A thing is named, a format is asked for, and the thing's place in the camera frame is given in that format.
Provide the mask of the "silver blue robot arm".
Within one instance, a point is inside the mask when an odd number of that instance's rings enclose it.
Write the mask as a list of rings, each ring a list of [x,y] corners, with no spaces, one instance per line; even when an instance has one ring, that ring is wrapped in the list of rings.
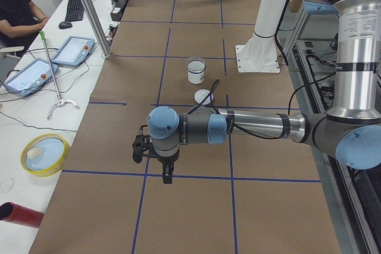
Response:
[[[380,68],[380,0],[310,0],[339,13],[333,106],[325,114],[261,114],[198,105],[185,114],[168,106],[153,109],[148,134],[134,143],[133,158],[159,160],[171,183],[180,147],[219,144],[231,133],[305,143],[358,170],[380,164],[380,113],[375,109]]]

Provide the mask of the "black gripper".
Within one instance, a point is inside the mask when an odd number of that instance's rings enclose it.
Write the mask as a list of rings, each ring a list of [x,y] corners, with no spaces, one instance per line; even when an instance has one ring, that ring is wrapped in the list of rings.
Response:
[[[163,183],[164,184],[172,183],[174,163],[178,160],[178,157],[177,156],[159,157],[158,160],[163,167],[163,172],[162,172]]]

